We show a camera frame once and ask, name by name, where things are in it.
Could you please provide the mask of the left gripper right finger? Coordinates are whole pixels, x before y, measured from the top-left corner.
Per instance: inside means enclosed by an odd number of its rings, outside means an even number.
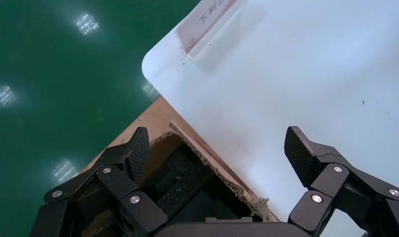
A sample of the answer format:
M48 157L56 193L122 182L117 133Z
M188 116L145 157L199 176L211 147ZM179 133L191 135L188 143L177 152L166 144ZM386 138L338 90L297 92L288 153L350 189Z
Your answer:
M288 222L312 237L335 210L346 213L370 237L399 237L399 188L352 166L334 147L287 129L285 155L307 192Z

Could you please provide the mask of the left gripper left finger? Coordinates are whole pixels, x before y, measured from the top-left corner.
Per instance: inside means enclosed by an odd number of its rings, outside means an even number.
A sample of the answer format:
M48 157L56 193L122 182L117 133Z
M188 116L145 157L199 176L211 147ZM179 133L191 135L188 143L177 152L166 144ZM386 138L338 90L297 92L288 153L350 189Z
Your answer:
M152 236L168 218L138 186L149 149L145 127L105 149L90 169L45 194L30 236L80 237L107 210L124 236Z

